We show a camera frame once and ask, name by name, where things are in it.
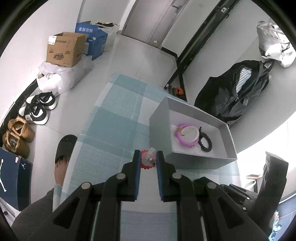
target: small toy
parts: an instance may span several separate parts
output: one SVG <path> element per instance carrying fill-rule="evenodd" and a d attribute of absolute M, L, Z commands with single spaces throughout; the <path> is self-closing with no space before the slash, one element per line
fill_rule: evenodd
<path fill-rule="evenodd" d="M 141 168 L 150 169 L 156 165 L 156 150 L 151 147 L 149 150 L 141 151 Z"/>
<path fill-rule="evenodd" d="M 198 143 L 201 149 L 205 152 L 210 152 L 213 147 L 211 139 L 208 137 L 206 133 L 202 132 L 201 127 L 197 129 L 195 126 L 187 124 L 179 125 L 176 131 L 176 137 L 178 138 L 180 143 L 185 146 L 192 147 Z M 202 144 L 202 138 L 206 139 L 208 147 L 205 147 Z"/>

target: black bracelet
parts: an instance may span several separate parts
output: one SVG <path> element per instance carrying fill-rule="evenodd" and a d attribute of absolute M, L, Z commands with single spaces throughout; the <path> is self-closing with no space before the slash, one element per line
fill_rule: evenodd
<path fill-rule="evenodd" d="M 201 127 L 199 128 L 199 132 L 200 132 L 200 135 L 199 135 L 199 138 L 198 138 L 198 144 L 200 145 L 200 147 L 201 147 L 201 149 L 203 151 L 210 152 L 212 150 L 212 148 L 213 148 L 211 139 L 208 137 L 208 135 L 206 133 L 203 133 L 202 132 L 202 128 Z M 202 144 L 202 138 L 205 138 L 207 140 L 207 143 L 208 143 L 209 147 L 205 147 Z"/>

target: blue box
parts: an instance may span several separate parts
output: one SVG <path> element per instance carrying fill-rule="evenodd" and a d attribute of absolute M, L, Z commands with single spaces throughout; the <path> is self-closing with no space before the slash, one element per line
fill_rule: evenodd
<path fill-rule="evenodd" d="M 83 53 L 92 56 L 91 60 L 103 54 L 108 34 L 99 29 L 99 26 L 90 24 L 90 21 L 78 23 L 75 32 L 88 35 Z"/>
<path fill-rule="evenodd" d="M 32 164 L 0 148 L 0 197 L 22 211 L 30 204 Z"/>

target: orange object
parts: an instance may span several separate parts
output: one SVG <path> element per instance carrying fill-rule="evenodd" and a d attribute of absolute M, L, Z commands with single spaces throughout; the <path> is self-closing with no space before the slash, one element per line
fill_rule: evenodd
<path fill-rule="evenodd" d="M 182 88 L 179 88 L 179 87 L 175 88 L 175 92 L 176 92 L 177 95 L 183 95 L 184 94 L 184 90 Z"/>

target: brown shoe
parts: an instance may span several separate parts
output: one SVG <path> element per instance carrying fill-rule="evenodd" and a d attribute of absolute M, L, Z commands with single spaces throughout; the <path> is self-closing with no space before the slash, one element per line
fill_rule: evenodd
<path fill-rule="evenodd" d="M 30 153 L 30 148 L 27 143 L 25 143 L 19 136 L 13 132 L 7 131 L 3 137 L 2 141 L 6 150 L 18 155 L 23 158 L 28 158 Z"/>
<path fill-rule="evenodd" d="M 8 122 L 8 130 L 26 142 L 32 142 L 35 137 L 35 131 L 29 126 L 29 123 L 19 116 Z"/>

